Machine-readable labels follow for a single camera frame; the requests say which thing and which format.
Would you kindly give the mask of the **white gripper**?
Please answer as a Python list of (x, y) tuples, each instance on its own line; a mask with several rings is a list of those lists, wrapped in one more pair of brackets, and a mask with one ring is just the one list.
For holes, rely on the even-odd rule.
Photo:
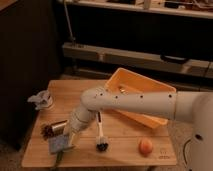
[(72, 112), (70, 115), (70, 131), (74, 132), (69, 135), (68, 147), (74, 148), (80, 139), (80, 133), (85, 130), (94, 120), (94, 115), (86, 112)]

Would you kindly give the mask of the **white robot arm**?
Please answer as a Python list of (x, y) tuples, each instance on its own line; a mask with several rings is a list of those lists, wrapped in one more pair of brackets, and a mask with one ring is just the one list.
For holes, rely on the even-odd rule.
[(170, 120), (191, 122), (187, 171), (213, 171), (213, 92), (111, 93), (104, 87), (82, 92), (70, 114), (71, 134), (85, 130), (101, 110), (123, 110)]

